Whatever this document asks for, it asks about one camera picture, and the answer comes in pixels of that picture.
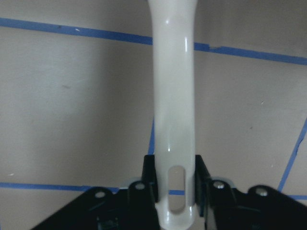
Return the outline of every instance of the screw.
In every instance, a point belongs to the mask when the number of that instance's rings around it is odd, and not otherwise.
[[[137,190],[143,190],[143,189],[145,188],[145,185],[144,185],[143,183],[137,183],[137,184],[135,185],[135,188],[136,188]]]
[[[105,192],[97,192],[96,194],[95,194],[95,197],[96,198],[102,198],[102,197],[104,197],[106,194],[105,194]]]
[[[264,188],[256,188],[256,194],[258,194],[260,196],[267,196],[268,191]]]
[[[222,181],[215,181],[213,183],[213,186],[216,187],[217,189],[223,189],[225,188],[225,184]]]

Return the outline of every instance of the white plastic utensil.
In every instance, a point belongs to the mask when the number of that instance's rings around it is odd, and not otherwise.
[[[197,0],[148,0],[153,23],[155,167],[159,221],[167,230],[186,230],[195,219],[193,32]],[[185,207],[173,213],[168,172],[185,170]]]

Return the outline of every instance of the stain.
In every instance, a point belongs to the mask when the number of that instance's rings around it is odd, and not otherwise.
[[[68,86],[68,85],[62,85],[62,87],[65,88],[65,89],[70,89],[70,88],[71,88],[71,87]]]

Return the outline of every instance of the screw head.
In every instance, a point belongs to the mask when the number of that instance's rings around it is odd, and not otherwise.
[[[268,191],[264,188],[256,188],[256,194],[260,196],[267,196]]]
[[[143,189],[145,188],[145,185],[144,185],[143,183],[137,183],[137,184],[135,185],[135,188],[136,188],[137,190],[143,190]]]
[[[217,189],[223,189],[225,188],[225,184],[222,181],[215,181],[213,183],[213,186]]]
[[[105,195],[106,193],[102,191],[95,193],[95,197],[98,199],[104,197]]]

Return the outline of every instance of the floor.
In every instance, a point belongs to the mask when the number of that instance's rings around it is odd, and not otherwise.
[[[199,1],[194,52],[196,153],[211,174],[305,204],[306,19],[303,0]],[[151,29],[144,0],[0,2],[1,230],[141,175]]]

